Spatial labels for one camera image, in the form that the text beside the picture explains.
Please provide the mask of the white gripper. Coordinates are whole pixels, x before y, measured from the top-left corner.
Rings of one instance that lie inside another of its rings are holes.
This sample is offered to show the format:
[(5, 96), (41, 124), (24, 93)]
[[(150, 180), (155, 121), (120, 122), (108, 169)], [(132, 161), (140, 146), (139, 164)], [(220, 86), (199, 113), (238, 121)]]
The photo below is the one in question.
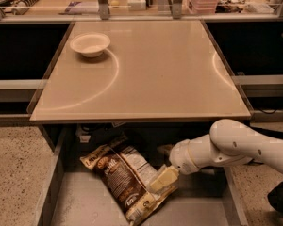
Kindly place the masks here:
[(174, 146), (165, 144), (157, 147), (159, 153), (169, 156), (172, 166), (162, 166), (155, 176), (150, 180), (148, 188), (151, 192), (158, 192), (166, 186), (174, 183), (179, 176), (179, 172), (190, 175), (199, 171), (190, 156), (190, 141), (183, 140)]

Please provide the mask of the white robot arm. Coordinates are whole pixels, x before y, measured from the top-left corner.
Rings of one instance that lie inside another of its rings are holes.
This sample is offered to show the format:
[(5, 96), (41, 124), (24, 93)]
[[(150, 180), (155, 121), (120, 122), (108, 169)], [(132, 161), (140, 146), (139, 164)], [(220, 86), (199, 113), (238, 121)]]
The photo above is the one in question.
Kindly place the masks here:
[(182, 140), (169, 148), (169, 167), (162, 166), (148, 188), (157, 192), (172, 185), (180, 174), (205, 167), (231, 167), (258, 159), (283, 174), (283, 139), (265, 136), (229, 119), (214, 122), (209, 133)]

